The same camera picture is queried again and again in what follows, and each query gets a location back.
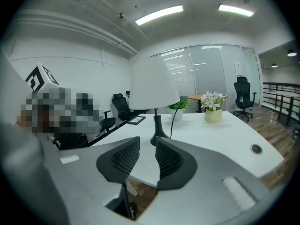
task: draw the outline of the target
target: potted plant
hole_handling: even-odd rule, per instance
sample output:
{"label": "potted plant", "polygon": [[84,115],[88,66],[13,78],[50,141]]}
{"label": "potted plant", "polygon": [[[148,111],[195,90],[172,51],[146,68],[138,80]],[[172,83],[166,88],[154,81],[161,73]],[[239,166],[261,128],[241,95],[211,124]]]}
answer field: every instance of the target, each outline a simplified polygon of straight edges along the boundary
{"label": "potted plant", "polygon": [[176,113],[174,121],[181,121],[183,115],[183,109],[188,108],[188,97],[187,96],[180,96],[180,101],[169,105],[169,109],[171,110],[172,119]]}
{"label": "potted plant", "polygon": [[206,108],[205,119],[210,122],[217,122],[222,120],[222,109],[224,98],[221,93],[206,92],[201,98],[201,107]]}

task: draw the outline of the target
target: glass wall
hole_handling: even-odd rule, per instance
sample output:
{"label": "glass wall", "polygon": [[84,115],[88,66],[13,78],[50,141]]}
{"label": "glass wall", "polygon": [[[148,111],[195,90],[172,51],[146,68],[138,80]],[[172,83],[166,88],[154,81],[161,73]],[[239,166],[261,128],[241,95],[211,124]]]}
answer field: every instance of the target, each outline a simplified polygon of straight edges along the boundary
{"label": "glass wall", "polygon": [[[234,111],[236,91],[234,83],[244,76],[251,84],[250,99],[256,92],[255,103],[260,100],[259,64],[253,49],[234,45],[197,45],[160,53],[173,77],[179,95],[203,94],[206,91],[227,94],[224,111]],[[189,100],[185,113],[195,113],[198,104]],[[159,108],[160,113],[169,113]]]}

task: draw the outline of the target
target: desk surface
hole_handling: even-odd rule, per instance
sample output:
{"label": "desk surface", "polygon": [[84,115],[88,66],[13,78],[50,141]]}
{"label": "desk surface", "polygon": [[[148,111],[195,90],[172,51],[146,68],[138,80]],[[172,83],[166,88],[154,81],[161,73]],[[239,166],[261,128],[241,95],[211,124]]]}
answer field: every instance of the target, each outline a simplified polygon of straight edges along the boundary
{"label": "desk surface", "polygon": [[[172,139],[223,153],[257,177],[275,169],[284,159],[277,150],[245,122],[229,112],[223,112],[220,122],[208,122],[204,113],[186,113],[182,121],[174,122]],[[93,146],[112,143],[129,137],[140,137],[140,157],[129,178],[156,187],[159,166],[155,159],[155,147],[150,138],[154,134],[153,114],[141,114],[146,119],[139,125],[125,124]],[[164,132],[170,135],[172,118],[161,114]],[[261,155],[255,155],[250,146],[262,147]]]}
{"label": "desk surface", "polygon": [[283,95],[283,96],[287,96],[287,97],[300,98],[300,94],[295,93],[295,92],[276,91],[275,93],[277,93],[278,95]]}
{"label": "desk surface", "polygon": [[203,94],[196,94],[196,95],[189,95],[188,99],[191,100],[200,100],[202,98]]}

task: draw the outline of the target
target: white lamp shade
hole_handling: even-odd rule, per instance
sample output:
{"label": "white lamp shade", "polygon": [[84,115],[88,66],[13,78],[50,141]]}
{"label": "white lamp shade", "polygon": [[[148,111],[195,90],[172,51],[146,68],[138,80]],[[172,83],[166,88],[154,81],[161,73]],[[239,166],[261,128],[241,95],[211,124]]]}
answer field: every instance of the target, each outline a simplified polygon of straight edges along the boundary
{"label": "white lamp shade", "polygon": [[172,76],[161,57],[138,58],[133,63],[129,108],[152,109],[179,101]]}

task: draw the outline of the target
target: flower pot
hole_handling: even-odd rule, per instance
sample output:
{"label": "flower pot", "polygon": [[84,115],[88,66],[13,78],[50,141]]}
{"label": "flower pot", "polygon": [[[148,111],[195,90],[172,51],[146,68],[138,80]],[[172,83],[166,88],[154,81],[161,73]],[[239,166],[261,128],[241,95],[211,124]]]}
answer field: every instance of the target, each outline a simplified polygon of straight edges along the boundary
{"label": "flower pot", "polygon": [[222,109],[216,110],[216,111],[211,111],[206,109],[205,112],[205,119],[208,122],[219,122],[222,120]]}
{"label": "flower pot", "polygon": [[[172,116],[172,119],[174,117],[174,114],[176,112],[176,109],[170,109],[171,110],[171,116]],[[176,116],[174,118],[174,121],[181,121],[182,120],[182,115],[183,115],[183,109],[178,109],[177,112],[176,112]]]}

